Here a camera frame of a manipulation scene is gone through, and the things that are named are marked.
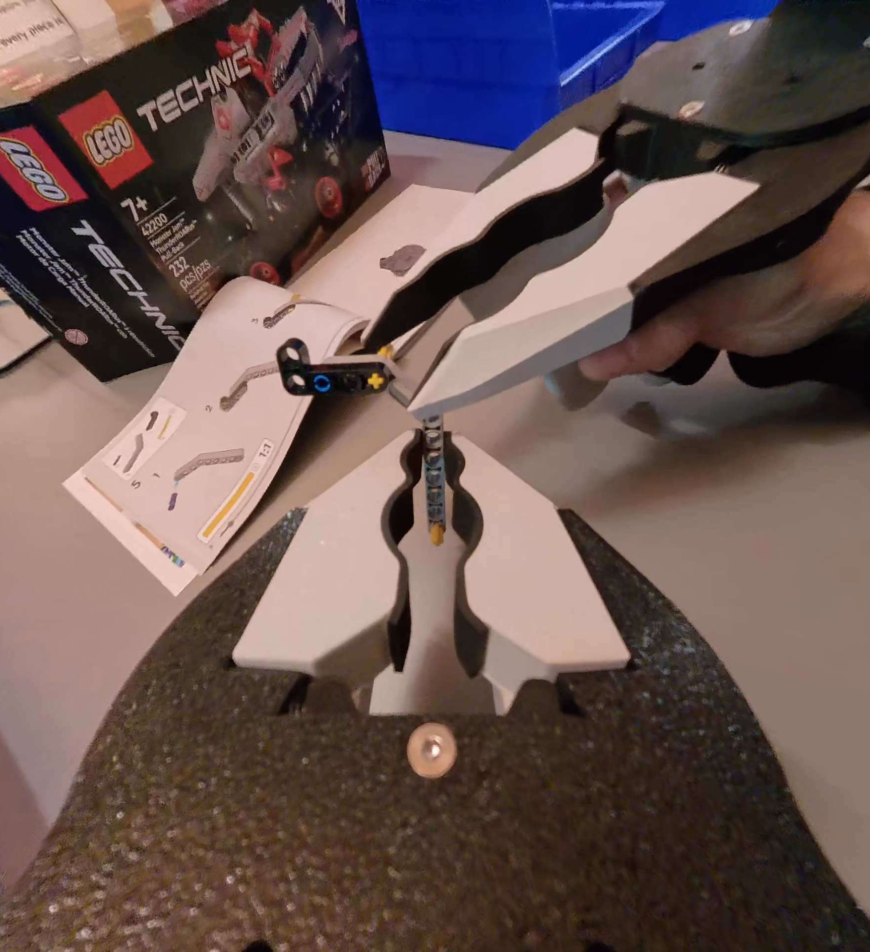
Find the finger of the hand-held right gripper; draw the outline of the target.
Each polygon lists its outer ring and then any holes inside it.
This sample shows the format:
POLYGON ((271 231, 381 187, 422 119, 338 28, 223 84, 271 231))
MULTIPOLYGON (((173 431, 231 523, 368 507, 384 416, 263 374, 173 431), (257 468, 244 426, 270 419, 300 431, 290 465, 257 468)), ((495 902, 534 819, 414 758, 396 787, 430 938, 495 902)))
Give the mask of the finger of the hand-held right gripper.
POLYGON ((623 339, 635 280, 758 188, 748 181, 643 185, 612 212, 591 247, 465 327, 434 363, 408 413, 424 420, 468 407, 623 339))
POLYGON ((477 192, 429 245, 366 328, 380 351, 492 279, 521 252, 583 226, 603 206, 607 161, 574 127, 477 192))

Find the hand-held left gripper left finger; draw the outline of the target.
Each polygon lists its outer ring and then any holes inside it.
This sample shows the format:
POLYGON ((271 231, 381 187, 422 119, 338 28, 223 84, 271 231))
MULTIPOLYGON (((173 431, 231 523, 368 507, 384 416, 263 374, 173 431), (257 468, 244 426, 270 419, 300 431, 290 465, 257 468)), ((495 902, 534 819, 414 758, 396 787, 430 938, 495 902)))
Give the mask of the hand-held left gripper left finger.
POLYGON ((361 713, 410 641, 408 565, 422 433, 400 435, 312 500, 232 652, 241 668, 342 683, 361 713))

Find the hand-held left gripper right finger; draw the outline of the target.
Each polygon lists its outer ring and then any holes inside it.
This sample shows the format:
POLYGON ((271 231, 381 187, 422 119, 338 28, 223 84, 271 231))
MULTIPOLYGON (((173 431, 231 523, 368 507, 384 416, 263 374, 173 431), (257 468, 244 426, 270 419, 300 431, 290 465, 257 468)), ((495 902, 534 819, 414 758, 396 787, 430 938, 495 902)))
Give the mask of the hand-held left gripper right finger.
POLYGON ((451 525, 464 544, 455 575, 454 643, 504 715, 524 684, 619 670, 630 652, 547 497, 469 439, 445 437, 451 525))

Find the grey angled toy beam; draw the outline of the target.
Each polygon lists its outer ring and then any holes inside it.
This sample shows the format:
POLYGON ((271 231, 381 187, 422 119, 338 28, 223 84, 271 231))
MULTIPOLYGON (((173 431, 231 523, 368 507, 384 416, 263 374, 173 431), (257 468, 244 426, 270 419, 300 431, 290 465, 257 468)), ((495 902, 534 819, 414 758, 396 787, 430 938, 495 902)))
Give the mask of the grey angled toy beam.
MULTIPOLYGON (((410 387, 401 371, 388 386, 388 393, 400 406, 407 409, 410 403, 410 387)), ((428 527, 432 523, 442 522, 444 529, 446 517, 445 493, 445 432, 440 415, 425 418, 421 422, 423 435, 422 475, 426 485, 426 508, 428 527)))

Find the black angled toy beam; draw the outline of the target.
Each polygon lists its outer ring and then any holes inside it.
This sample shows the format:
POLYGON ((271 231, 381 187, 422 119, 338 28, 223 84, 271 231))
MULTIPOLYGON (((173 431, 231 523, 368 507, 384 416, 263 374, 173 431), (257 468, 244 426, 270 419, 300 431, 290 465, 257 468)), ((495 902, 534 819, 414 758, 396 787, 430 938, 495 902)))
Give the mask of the black angled toy beam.
POLYGON ((313 363, 307 345, 301 339, 291 338, 277 350, 276 359, 282 383, 292 396, 363 396, 386 391, 376 392, 368 385, 368 376, 378 360, 376 355, 332 356, 313 363), (321 394, 312 388, 312 377, 320 373, 332 379, 330 392, 321 394))

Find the person's right forearm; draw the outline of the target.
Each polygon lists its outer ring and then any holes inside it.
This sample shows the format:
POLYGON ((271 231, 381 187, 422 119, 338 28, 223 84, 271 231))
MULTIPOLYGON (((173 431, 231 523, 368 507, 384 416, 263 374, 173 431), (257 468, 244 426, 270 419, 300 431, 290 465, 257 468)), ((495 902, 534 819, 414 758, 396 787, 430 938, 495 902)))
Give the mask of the person's right forearm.
MULTIPOLYGON (((870 190, 870 184, 860 189, 870 190)), ((731 352, 729 361, 751 387, 820 383, 845 389, 870 406, 870 301, 798 350, 762 358, 731 352)))

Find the grey desk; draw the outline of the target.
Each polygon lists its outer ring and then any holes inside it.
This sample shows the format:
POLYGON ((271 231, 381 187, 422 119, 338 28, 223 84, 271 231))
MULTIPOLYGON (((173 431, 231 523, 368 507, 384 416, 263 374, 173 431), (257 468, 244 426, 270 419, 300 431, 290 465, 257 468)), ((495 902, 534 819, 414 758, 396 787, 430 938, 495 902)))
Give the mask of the grey desk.
MULTIPOLYGON (((167 591, 62 487, 167 374, 103 384, 54 342, 0 376, 0 886, 180 610, 292 507, 405 427, 390 400, 310 411, 233 544, 167 591)), ((717 652, 827 857, 870 914, 870 415, 821 387, 625 379, 583 411, 532 381, 448 426, 573 509, 717 652)))

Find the person's right hand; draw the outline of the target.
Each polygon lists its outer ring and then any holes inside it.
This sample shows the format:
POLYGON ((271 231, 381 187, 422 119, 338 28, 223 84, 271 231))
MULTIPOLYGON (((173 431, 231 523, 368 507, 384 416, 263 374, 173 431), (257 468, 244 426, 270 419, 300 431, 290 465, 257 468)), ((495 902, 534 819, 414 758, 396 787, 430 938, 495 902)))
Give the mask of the person's right hand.
POLYGON ((798 256, 687 295, 619 343, 584 357, 594 382, 658 373, 693 346, 762 358, 805 347, 870 301, 870 190, 853 192, 798 256))

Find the blue plastic bin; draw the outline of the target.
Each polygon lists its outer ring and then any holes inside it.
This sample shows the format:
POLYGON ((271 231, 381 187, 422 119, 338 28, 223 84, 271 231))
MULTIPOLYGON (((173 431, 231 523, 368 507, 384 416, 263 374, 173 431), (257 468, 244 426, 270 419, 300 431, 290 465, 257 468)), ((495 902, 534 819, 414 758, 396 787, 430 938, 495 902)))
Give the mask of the blue plastic bin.
POLYGON ((360 1, 384 128, 515 149, 659 41, 767 1, 360 1))

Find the toy instruction booklet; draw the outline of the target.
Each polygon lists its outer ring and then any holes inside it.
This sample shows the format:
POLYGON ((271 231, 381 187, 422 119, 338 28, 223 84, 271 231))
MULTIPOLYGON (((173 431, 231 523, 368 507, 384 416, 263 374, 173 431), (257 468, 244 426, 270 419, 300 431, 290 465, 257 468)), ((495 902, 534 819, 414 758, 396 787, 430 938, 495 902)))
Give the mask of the toy instruction booklet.
POLYGON ((173 595, 212 565, 270 486, 310 408, 290 395, 277 352, 312 363, 357 349, 359 334, 472 193, 412 184, 288 288, 224 285, 144 408, 63 487, 173 595))

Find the black toy set box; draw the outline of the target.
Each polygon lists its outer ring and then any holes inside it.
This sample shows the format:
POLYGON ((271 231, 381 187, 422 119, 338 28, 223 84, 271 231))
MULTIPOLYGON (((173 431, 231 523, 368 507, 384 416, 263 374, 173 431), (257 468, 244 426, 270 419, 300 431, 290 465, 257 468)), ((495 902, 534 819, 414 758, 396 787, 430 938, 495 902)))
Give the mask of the black toy set box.
POLYGON ((153 35, 0 97, 0 289, 101 381, 218 289, 283 286, 389 174, 355 2, 152 2, 153 35))

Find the printed instruction sheet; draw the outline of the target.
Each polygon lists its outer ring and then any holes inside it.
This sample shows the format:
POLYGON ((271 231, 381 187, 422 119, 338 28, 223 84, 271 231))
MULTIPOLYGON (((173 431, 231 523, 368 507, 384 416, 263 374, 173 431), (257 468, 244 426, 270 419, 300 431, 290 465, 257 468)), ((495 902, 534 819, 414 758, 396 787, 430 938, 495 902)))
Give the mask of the printed instruction sheet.
POLYGON ((153 35, 152 2, 0 1, 0 97, 40 89, 153 35))

